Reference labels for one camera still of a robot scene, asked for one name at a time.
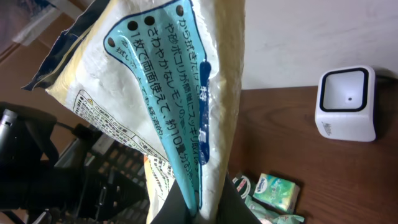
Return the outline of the dark green round-label pack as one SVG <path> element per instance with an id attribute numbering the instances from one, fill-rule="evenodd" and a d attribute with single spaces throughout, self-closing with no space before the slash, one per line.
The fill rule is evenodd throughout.
<path id="1" fill-rule="evenodd" d="M 251 196 L 254 193 L 255 184 L 245 175 L 234 177 L 233 184 L 243 200 L 245 200 L 247 196 Z"/>

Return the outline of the teal white tissue pack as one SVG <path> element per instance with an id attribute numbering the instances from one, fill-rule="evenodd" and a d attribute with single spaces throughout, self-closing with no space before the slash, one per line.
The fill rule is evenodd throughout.
<path id="1" fill-rule="evenodd" d="M 261 174 L 254 189 L 253 197 L 281 212 L 293 214 L 300 187 L 289 180 Z"/>

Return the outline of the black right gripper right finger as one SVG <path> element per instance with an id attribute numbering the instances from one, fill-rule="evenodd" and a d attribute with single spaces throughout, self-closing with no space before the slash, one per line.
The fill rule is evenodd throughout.
<path id="1" fill-rule="evenodd" d="M 248 209 L 228 175 L 218 205 L 217 224 L 261 224 Z"/>

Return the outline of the mint green wipes pack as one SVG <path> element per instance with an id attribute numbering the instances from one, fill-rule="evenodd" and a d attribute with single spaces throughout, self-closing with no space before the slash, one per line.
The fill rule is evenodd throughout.
<path id="1" fill-rule="evenodd" d="M 299 215 L 279 215 L 276 212 L 267 210 L 249 195 L 244 203 L 262 224 L 301 224 L 305 221 L 304 217 Z"/>

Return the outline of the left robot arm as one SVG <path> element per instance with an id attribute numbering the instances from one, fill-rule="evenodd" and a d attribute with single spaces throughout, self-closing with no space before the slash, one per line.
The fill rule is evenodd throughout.
<path id="1" fill-rule="evenodd" d="M 101 132 L 82 124 L 68 128 L 79 146 L 62 165 L 50 139 L 56 125 L 49 113 L 1 103 L 1 213 L 12 223 L 23 222 L 17 210 L 27 213 L 27 223 L 106 222 L 147 198 L 143 183 L 116 164 L 85 165 Z"/>

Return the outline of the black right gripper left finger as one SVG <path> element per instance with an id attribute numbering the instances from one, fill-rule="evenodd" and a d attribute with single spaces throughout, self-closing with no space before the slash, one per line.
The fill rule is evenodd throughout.
<path id="1" fill-rule="evenodd" d="M 170 192 L 151 224 L 191 224 L 192 219 L 178 183 L 174 182 Z"/>

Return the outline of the large beige snack bag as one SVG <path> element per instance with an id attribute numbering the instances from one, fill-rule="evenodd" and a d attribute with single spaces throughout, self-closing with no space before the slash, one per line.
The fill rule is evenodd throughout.
<path id="1" fill-rule="evenodd" d="M 25 88 L 59 103 L 155 166 L 214 223 L 236 129 L 244 67 L 242 0 L 93 1 Z"/>

